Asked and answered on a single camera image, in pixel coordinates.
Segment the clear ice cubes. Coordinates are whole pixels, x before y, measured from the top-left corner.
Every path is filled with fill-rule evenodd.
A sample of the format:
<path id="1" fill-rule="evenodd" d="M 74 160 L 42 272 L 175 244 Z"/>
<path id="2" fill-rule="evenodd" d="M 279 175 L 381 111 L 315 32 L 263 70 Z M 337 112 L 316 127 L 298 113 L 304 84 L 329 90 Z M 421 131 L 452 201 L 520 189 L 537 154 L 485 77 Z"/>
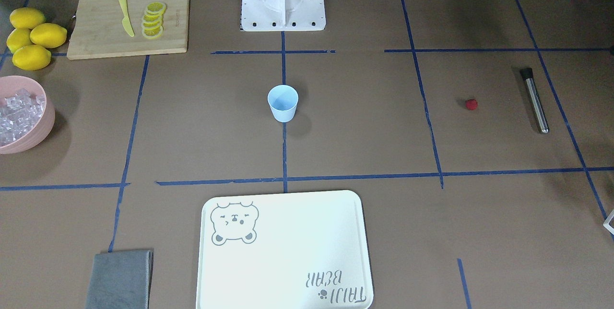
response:
<path id="1" fill-rule="evenodd" d="M 47 100 L 24 88 L 1 100 L 0 145 L 5 146 L 22 138 L 40 121 Z"/>

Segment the white bear serving tray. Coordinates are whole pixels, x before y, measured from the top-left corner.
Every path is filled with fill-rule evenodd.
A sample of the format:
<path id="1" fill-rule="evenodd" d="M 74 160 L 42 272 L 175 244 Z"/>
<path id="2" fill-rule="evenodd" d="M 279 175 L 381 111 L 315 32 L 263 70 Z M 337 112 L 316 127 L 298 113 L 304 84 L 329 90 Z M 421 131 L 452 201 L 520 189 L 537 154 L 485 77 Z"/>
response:
<path id="1" fill-rule="evenodd" d="M 351 190 L 214 197 L 202 207 L 198 309 L 368 309 L 362 201 Z"/>

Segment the light blue plastic cup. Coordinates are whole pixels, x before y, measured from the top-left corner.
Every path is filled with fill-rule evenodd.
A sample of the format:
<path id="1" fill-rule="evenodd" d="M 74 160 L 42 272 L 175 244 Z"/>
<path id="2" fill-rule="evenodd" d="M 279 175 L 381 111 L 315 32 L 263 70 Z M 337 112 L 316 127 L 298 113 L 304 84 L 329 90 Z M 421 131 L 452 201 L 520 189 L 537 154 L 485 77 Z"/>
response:
<path id="1" fill-rule="evenodd" d="M 295 88 L 287 84 L 279 84 L 270 89 L 267 103 L 274 118 L 281 123 L 291 121 L 295 116 L 299 95 Z"/>

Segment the steel muddler black tip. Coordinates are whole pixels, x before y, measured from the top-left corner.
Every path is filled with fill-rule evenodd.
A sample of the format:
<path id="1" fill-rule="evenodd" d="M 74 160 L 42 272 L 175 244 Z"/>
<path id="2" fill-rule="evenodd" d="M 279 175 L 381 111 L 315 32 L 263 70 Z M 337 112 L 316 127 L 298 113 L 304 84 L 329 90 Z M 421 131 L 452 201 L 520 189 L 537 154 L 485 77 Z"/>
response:
<path id="1" fill-rule="evenodd" d="M 535 115 L 539 132 L 542 134 L 548 134 L 548 132 L 550 132 L 550 127 L 548 125 L 548 121 L 545 116 L 542 103 L 540 101 L 540 95 L 535 84 L 532 68 L 520 69 L 520 76 L 522 77 L 528 90 L 529 101 L 531 102 L 531 107 Z"/>

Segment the grey folded cloth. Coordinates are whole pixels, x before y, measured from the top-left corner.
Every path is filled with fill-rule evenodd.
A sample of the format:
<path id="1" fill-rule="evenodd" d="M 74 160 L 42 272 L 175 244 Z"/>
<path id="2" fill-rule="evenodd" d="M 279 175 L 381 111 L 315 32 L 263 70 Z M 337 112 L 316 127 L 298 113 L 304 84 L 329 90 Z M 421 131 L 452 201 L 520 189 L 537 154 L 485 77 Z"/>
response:
<path id="1" fill-rule="evenodd" d="M 147 309 L 153 250 L 121 250 L 94 256 L 86 309 Z"/>

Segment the pink bowl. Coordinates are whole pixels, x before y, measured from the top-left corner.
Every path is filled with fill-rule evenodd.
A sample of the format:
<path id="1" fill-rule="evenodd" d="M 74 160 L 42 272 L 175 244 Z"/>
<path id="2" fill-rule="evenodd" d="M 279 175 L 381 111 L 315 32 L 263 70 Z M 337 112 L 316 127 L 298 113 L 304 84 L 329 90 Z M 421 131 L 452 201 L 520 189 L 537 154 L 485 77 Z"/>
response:
<path id="1" fill-rule="evenodd" d="M 34 79 L 20 75 L 9 75 L 0 78 L 1 97 L 8 97 L 9 94 L 16 93 L 19 89 L 28 90 L 36 97 L 41 96 L 45 99 L 40 120 L 33 125 L 32 130 L 25 133 L 15 142 L 3 145 L 0 148 L 2 155 L 20 153 L 29 150 L 41 143 L 51 132 L 55 123 L 55 107 L 47 97 L 44 88 Z"/>

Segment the red strawberry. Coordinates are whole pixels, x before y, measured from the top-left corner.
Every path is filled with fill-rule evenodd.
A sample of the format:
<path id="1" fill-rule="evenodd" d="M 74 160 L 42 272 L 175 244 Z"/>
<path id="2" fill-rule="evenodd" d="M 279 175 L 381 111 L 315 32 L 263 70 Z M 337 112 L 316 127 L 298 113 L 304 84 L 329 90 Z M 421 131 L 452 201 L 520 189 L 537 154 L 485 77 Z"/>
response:
<path id="1" fill-rule="evenodd" d="M 465 101 L 465 107 L 468 110 L 470 110 L 470 111 L 477 110 L 477 108 L 478 108 L 478 101 L 476 99 L 467 99 Z"/>

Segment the bamboo cutting board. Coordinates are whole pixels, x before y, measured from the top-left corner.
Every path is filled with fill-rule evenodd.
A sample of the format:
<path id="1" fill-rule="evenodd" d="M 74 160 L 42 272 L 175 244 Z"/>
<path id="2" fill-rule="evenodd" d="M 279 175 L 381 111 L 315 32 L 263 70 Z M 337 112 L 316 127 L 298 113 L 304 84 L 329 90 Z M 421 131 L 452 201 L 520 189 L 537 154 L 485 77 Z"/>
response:
<path id="1" fill-rule="evenodd" d="M 187 51 L 190 0 L 79 0 L 67 58 Z"/>

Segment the yellow lemon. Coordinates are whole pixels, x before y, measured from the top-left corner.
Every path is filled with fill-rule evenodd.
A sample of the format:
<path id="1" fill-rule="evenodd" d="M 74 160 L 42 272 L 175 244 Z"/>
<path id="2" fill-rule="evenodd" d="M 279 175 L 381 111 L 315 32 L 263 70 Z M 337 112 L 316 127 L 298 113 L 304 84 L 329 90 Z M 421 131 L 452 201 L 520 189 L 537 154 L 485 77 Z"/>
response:
<path id="1" fill-rule="evenodd" d="M 9 49 L 11 53 L 15 53 L 16 51 L 18 51 L 19 49 L 25 46 L 32 45 L 33 42 L 31 42 L 30 35 L 31 35 L 31 29 L 28 29 L 28 28 L 13 29 L 13 31 L 9 33 L 6 39 L 7 48 Z"/>
<path id="2" fill-rule="evenodd" d="M 58 24 L 43 23 L 31 30 L 29 38 L 33 44 L 44 48 L 58 48 L 67 40 L 68 31 Z"/>
<path id="3" fill-rule="evenodd" d="M 30 7 L 13 10 L 9 19 L 15 29 L 26 28 L 31 30 L 46 22 L 46 17 L 42 11 Z"/>
<path id="4" fill-rule="evenodd" d="M 37 71 L 50 64 L 52 53 L 41 45 L 26 45 L 12 56 L 15 67 L 25 71 Z"/>

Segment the lemon slices row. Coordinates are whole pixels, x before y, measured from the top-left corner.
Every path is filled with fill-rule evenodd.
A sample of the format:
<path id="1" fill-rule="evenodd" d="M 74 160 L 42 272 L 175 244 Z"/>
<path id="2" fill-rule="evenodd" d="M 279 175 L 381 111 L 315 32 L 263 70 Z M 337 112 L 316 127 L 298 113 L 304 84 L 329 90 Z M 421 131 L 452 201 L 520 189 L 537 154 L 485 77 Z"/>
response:
<path id="1" fill-rule="evenodd" d="M 152 1 L 147 4 L 141 18 L 141 34 L 146 39 L 156 39 L 163 34 L 163 20 L 167 4 L 162 1 Z"/>

